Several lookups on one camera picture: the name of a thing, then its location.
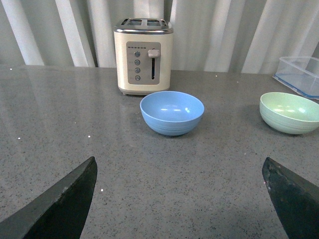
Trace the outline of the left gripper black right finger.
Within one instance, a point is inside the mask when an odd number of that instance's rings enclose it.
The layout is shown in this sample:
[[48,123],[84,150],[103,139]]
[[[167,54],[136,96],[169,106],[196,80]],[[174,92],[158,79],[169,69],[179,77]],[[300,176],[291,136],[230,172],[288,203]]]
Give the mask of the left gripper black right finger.
[[319,237],[319,188],[267,157],[262,167],[272,204],[290,239]]

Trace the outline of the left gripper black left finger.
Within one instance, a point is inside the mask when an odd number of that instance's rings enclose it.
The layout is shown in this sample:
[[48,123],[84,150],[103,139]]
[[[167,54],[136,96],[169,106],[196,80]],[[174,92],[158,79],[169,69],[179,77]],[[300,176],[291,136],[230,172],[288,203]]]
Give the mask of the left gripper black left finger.
[[0,224],[2,239],[78,239],[90,210],[97,163],[90,157]]

